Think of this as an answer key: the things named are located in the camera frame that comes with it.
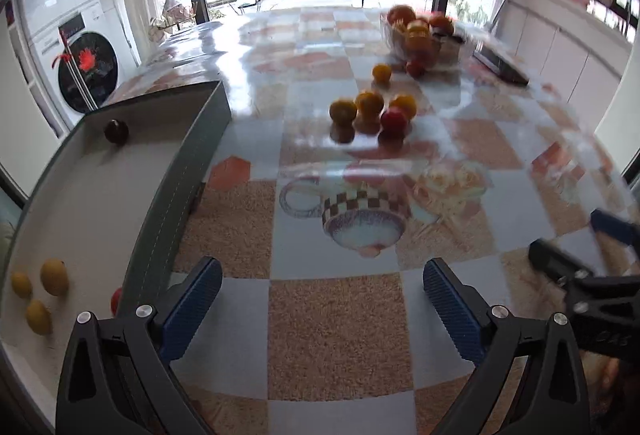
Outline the red fruit beside bowl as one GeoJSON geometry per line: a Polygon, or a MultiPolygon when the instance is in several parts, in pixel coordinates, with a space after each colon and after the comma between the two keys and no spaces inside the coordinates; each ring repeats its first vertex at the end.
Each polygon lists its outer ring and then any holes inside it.
{"type": "Polygon", "coordinates": [[[410,77],[415,79],[420,79],[420,77],[423,77],[426,72],[422,62],[418,62],[417,60],[409,60],[406,62],[405,70],[410,77]]]}

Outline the yellow lemon front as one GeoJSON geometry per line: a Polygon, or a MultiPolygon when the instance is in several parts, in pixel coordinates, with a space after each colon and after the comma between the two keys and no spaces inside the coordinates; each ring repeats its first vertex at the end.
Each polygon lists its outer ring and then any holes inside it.
{"type": "Polygon", "coordinates": [[[33,333],[49,335],[52,333],[52,318],[47,306],[39,299],[32,299],[26,307],[25,318],[33,333]]]}

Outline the red tomato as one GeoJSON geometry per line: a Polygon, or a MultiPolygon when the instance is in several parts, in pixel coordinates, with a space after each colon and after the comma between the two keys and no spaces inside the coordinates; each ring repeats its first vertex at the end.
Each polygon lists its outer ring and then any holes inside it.
{"type": "Polygon", "coordinates": [[[113,317],[115,317],[117,314],[121,297],[122,297],[122,288],[118,288],[114,291],[111,297],[111,313],[113,317]]]}

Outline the grey shallow tray box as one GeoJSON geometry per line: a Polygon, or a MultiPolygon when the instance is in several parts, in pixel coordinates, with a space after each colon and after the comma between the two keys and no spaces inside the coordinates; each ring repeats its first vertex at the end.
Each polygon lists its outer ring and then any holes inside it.
{"type": "Polygon", "coordinates": [[[145,94],[86,114],[42,172],[24,207],[1,272],[1,373],[29,421],[55,427],[56,393],[70,333],[81,311],[133,311],[165,290],[186,220],[231,119],[224,84],[209,81],[145,94]],[[109,143],[112,119],[129,128],[124,146],[109,143]],[[70,288],[43,289],[40,268],[62,259],[70,288]],[[32,296],[12,290],[27,273],[32,296]],[[52,333],[32,332],[26,307],[39,299],[52,333]]]}

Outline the orange tangerine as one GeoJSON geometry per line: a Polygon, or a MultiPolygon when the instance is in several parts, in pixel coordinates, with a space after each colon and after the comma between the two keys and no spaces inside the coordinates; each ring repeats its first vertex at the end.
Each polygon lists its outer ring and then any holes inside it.
{"type": "Polygon", "coordinates": [[[336,99],[330,105],[329,114],[336,126],[346,128],[346,126],[352,125],[352,122],[355,121],[358,108],[352,99],[336,99]]]}
{"type": "Polygon", "coordinates": [[[384,97],[375,91],[364,91],[355,100],[360,120],[363,122],[378,121],[385,107],[384,97]]]}
{"type": "Polygon", "coordinates": [[[388,104],[388,108],[401,111],[408,121],[411,121],[418,113],[416,99],[410,94],[398,94],[388,104]]]}

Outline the glass fruit bowl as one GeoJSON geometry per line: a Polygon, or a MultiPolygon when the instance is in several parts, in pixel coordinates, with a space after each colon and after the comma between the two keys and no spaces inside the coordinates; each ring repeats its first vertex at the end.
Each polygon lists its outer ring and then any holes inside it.
{"type": "Polygon", "coordinates": [[[408,5],[396,5],[378,20],[390,52],[425,69],[455,66],[469,58],[476,45],[461,24],[442,13],[417,13],[408,5]]]}

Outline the white cabinet counter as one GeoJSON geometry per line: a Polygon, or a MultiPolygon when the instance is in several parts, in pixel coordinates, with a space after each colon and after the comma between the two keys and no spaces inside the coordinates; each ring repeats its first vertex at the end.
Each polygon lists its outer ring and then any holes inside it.
{"type": "Polygon", "coordinates": [[[506,0],[495,35],[597,129],[631,52],[620,32],[572,0],[506,0]]]}

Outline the dark plum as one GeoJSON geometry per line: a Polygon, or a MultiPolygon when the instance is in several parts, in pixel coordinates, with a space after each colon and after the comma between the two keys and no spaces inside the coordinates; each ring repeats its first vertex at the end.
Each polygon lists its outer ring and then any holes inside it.
{"type": "Polygon", "coordinates": [[[129,128],[126,122],[112,119],[104,126],[104,137],[116,146],[124,146],[128,142],[129,128]]]}

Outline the lower washing machine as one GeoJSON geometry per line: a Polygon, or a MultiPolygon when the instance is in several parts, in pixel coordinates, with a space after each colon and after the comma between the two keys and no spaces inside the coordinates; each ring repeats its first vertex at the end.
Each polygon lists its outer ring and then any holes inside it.
{"type": "Polygon", "coordinates": [[[137,62],[116,10],[98,1],[74,8],[28,39],[44,88],[66,129],[134,74],[137,62]]]}

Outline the small yellow lemon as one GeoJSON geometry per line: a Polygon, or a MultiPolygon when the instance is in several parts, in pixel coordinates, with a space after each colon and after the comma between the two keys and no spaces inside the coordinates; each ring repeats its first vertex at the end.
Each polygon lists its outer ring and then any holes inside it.
{"type": "Polygon", "coordinates": [[[13,292],[21,299],[29,299],[32,296],[32,281],[27,273],[14,271],[11,275],[11,287],[13,292]]]}

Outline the yellow lemon fruit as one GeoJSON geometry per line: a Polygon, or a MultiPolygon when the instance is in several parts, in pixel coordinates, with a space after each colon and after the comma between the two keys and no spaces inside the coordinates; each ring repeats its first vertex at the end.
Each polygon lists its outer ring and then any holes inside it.
{"type": "Polygon", "coordinates": [[[53,296],[63,296],[70,288],[68,273],[62,259],[46,259],[40,268],[43,289],[53,296]]]}

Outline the small orange near bowl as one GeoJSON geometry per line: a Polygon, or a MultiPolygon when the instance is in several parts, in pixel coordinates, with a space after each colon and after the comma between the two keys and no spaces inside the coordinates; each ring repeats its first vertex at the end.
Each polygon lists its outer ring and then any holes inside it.
{"type": "Polygon", "coordinates": [[[377,64],[372,68],[372,79],[376,84],[387,85],[392,74],[393,69],[390,65],[377,64]]]}

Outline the red apple-like fruit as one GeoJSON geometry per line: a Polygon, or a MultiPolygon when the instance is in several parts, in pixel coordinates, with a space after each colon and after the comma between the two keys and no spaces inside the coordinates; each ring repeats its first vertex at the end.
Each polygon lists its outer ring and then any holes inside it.
{"type": "Polygon", "coordinates": [[[404,138],[408,123],[404,111],[397,107],[387,108],[380,117],[381,133],[392,138],[404,138]]]}

